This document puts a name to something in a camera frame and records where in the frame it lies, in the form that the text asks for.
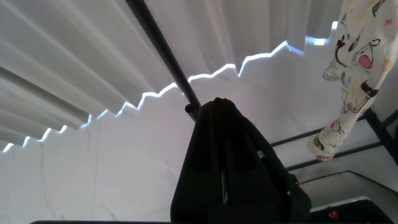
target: red button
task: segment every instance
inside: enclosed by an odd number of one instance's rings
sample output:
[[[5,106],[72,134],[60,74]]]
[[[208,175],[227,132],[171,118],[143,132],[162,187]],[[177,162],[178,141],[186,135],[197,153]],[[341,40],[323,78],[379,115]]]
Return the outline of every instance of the red button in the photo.
[[[332,219],[338,219],[338,212],[336,210],[330,210],[329,211],[329,217]]]

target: metal rack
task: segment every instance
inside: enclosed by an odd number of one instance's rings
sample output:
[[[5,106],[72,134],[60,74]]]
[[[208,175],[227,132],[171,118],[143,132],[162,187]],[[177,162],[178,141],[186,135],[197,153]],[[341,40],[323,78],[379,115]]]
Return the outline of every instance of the metal rack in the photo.
[[[174,54],[172,53],[169,45],[167,44],[164,36],[162,35],[162,32],[157,26],[156,21],[152,17],[152,14],[150,13],[148,7],[146,6],[144,0],[126,0],[126,2],[130,7],[131,11],[134,13],[137,20],[139,21],[140,25],[145,30],[148,38],[150,39],[150,41],[158,51],[159,55],[162,57],[166,66],[169,68],[178,87],[183,91],[184,95],[187,97],[190,104],[188,104],[185,107],[185,111],[192,118],[192,120],[196,121],[198,110],[200,108],[200,102],[195,92],[193,91],[192,87],[190,86],[187,77],[185,76],[180,65],[175,59]],[[363,119],[365,119],[369,123],[370,127],[372,127],[373,131],[376,133],[380,141],[377,143],[368,144],[366,146],[350,149],[345,152],[337,153],[335,155],[335,158],[347,156],[356,152],[372,149],[378,146],[384,146],[388,150],[388,152],[390,153],[391,157],[394,159],[396,164],[398,164],[398,149],[396,147],[394,139],[386,129],[392,122],[398,119],[398,110],[393,112],[386,120],[381,122],[377,117],[376,113],[370,108],[362,115],[362,117],[358,119],[358,121]],[[321,130],[322,128],[309,131],[307,133],[300,134],[298,136],[294,136],[288,139],[277,141],[275,143],[272,143],[271,146],[272,147],[279,146],[281,144],[309,137],[311,135],[319,133]],[[320,161],[318,160],[312,160],[301,164],[297,164],[295,166],[288,167],[287,170],[295,170],[319,162]]]

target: printed fabric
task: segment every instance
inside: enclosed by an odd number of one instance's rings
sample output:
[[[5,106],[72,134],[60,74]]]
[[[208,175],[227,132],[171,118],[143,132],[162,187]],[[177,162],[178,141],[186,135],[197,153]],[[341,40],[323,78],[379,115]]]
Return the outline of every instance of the printed fabric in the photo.
[[[323,73],[341,82],[341,115],[308,142],[317,159],[333,158],[356,120],[372,105],[398,51],[398,0],[345,0],[334,57]]]

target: jagged light line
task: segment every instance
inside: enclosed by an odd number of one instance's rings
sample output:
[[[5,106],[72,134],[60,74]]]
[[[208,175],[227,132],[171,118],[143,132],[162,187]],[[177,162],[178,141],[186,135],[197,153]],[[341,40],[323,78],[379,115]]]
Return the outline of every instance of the jagged light line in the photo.
[[[62,134],[67,129],[67,127],[68,126],[66,125],[62,126],[61,131],[59,131],[58,133]]]
[[[337,26],[338,26],[338,21],[333,21],[333,23],[332,23],[332,25],[331,25],[331,29],[332,29],[332,30],[335,30],[335,29],[337,29]],[[316,38],[313,38],[313,37],[307,37],[307,36],[306,36],[306,37],[305,37],[305,43],[306,43],[306,44],[313,44],[313,45],[321,45],[321,46],[322,46],[322,45],[325,45],[325,44],[328,43],[328,39],[316,39]],[[286,47],[286,48],[287,48],[289,51],[291,51],[291,52],[295,52],[296,54],[299,54],[299,55],[304,55],[304,52],[303,52],[302,50],[299,50],[299,49],[296,49],[295,47],[290,46],[290,45],[287,43],[287,41],[285,40],[285,41],[283,41],[282,43],[280,43],[280,44],[278,45],[278,47],[276,47],[271,53],[262,53],[262,54],[256,54],[256,55],[252,55],[252,56],[247,56],[247,57],[243,60],[242,67],[241,67],[241,69],[240,69],[240,72],[238,73],[238,77],[240,77],[240,76],[242,75],[242,71],[244,70],[243,68],[245,67],[245,65],[246,65],[248,62],[250,62],[250,61],[252,61],[252,60],[257,60],[257,59],[259,59],[259,58],[271,58],[272,56],[274,56],[278,51],[280,51],[280,50],[283,49],[284,47]],[[226,70],[227,68],[236,69],[236,66],[235,66],[235,64],[227,63],[226,65],[222,66],[222,67],[221,67],[220,69],[218,69],[217,71],[213,72],[213,74],[211,74],[211,75],[210,75],[210,74],[199,74],[199,75],[190,76],[190,77],[188,78],[188,82],[191,82],[191,81],[193,81],[193,80],[197,80],[197,79],[199,79],[199,78],[214,78],[215,76],[217,76],[218,74],[220,74],[221,72],[223,72],[224,70]],[[116,117],[118,117],[118,116],[123,112],[123,109],[124,109],[125,107],[128,106],[128,107],[134,108],[134,109],[136,109],[136,110],[139,110],[139,109],[141,108],[142,104],[144,103],[145,98],[146,98],[147,96],[152,96],[152,97],[158,98],[158,97],[161,97],[165,92],[171,90],[172,88],[177,88],[177,84],[171,83],[170,85],[168,85],[167,87],[165,87],[165,88],[164,88],[162,91],[160,91],[159,93],[153,93],[153,92],[143,93],[143,94],[142,94],[142,98],[141,98],[141,100],[140,100],[140,102],[139,102],[139,104],[138,104],[137,107],[135,107],[135,106],[132,105],[131,103],[125,102],[125,103],[123,104],[122,108],[121,108],[121,109],[119,110],[119,112],[117,113]],[[104,110],[100,115],[98,115],[97,119],[100,119],[100,118],[101,118],[102,116],[104,116],[107,112],[108,112],[108,109]],[[88,116],[88,121],[87,121],[87,123],[82,124],[82,125],[80,126],[80,128],[85,128],[85,127],[87,127],[87,126],[91,123],[91,120],[92,120],[92,115],[90,114],[90,115]],[[67,126],[64,125],[64,126],[62,127],[61,131],[59,131],[58,133],[62,134],[62,133],[66,130],[66,128],[67,128]],[[49,132],[50,132],[50,131],[51,131],[51,128],[48,128],[48,129],[44,132],[43,138],[42,138],[41,140],[39,140],[39,142],[44,141],[44,140],[47,138],[47,136],[49,135]],[[26,144],[27,144],[27,142],[28,142],[29,139],[30,139],[29,136],[27,136],[27,137],[25,138],[24,144],[22,145],[22,147],[25,147],[25,146],[26,146]],[[9,143],[9,144],[4,148],[3,152],[8,151],[13,145],[14,145],[13,143]]]

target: cartoon cow print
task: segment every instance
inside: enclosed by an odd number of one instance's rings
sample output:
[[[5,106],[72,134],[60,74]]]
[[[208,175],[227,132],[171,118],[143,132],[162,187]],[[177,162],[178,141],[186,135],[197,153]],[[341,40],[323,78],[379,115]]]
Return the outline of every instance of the cartoon cow print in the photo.
[[[375,39],[370,41],[368,44],[366,44],[363,48],[361,48],[353,55],[351,61],[354,64],[365,68],[365,71],[367,69],[370,69],[373,65],[373,47],[379,44],[380,44],[380,39]]]

